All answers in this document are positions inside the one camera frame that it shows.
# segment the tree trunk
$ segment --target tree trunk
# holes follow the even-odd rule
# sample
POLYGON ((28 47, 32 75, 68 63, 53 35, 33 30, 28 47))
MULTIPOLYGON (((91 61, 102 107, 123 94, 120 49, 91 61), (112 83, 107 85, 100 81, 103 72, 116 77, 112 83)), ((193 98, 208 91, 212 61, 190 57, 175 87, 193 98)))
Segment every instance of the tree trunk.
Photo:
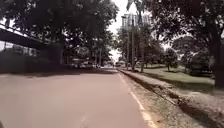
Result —
POLYGON ((126 60, 126 63, 127 63, 127 71, 129 70, 129 57, 130 57, 130 34, 128 32, 128 41, 127 41, 127 60, 126 60))
POLYGON ((221 44, 221 37, 213 37, 212 52, 215 57, 214 74, 215 74, 215 87, 224 88, 224 46, 221 44))
POLYGON ((144 72, 144 61, 145 61, 145 50, 144 50, 144 44, 143 40, 141 39, 142 45, 141 45, 141 73, 144 72))
POLYGON ((102 49, 100 48, 99 65, 102 66, 102 49))
POLYGON ((215 55, 215 87, 216 88, 224 88, 224 46, 220 46, 220 49, 217 50, 215 55))
POLYGON ((7 42, 5 41, 5 43, 4 43, 4 51, 6 50, 6 45, 7 45, 7 42))
POLYGON ((187 67, 186 67, 186 66, 184 67, 184 72, 185 72, 185 73, 187 72, 187 67))
POLYGON ((167 68, 168 68, 168 71, 170 71, 170 66, 169 65, 167 66, 167 68))

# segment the bush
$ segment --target bush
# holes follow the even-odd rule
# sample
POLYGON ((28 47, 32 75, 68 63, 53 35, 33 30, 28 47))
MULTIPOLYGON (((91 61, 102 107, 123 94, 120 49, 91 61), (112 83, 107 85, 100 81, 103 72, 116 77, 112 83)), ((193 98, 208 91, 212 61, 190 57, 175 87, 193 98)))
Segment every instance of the bush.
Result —
POLYGON ((170 68, 177 68, 178 62, 177 62, 177 54, 172 48, 168 48, 165 52, 165 64, 168 68, 168 71, 170 71, 170 68))
POLYGON ((210 56, 208 52, 203 51, 194 55, 186 67, 190 70, 190 74, 192 75, 210 72, 210 56))

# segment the tall building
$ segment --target tall building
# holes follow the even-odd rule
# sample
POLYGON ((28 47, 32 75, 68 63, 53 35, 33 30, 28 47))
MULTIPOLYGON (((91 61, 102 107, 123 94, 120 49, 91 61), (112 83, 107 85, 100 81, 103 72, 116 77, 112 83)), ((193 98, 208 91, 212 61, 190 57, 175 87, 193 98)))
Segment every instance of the tall building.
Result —
MULTIPOLYGON (((122 26, 124 29, 128 29, 129 27, 131 27, 132 19, 134 20, 134 26, 139 25, 138 15, 125 14, 122 18, 122 26)), ((142 22, 143 24, 150 24, 150 15, 143 15, 142 22)))

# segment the asphalt road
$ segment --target asphalt road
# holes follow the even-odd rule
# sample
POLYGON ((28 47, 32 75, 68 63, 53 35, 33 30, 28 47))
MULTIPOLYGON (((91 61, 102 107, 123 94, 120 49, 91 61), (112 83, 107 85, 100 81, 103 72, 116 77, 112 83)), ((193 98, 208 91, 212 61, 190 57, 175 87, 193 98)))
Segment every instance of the asphalt road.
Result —
POLYGON ((3 128, 147 128, 111 69, 0 75, 0 121, 3 128))

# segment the lawn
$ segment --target lawn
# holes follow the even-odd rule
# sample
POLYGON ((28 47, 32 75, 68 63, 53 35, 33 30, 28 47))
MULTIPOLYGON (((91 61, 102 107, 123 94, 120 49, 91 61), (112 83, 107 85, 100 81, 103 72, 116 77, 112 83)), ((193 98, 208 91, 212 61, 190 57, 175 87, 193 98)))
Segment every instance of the lawn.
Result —
POLYGON ((168 72, 165 67, 152 66, 144 70, 143 75, 166 81, 181 89, 199 92, 210 92, 214 87, 214 80, 210 77, 190 76, 179 67, 168 72))

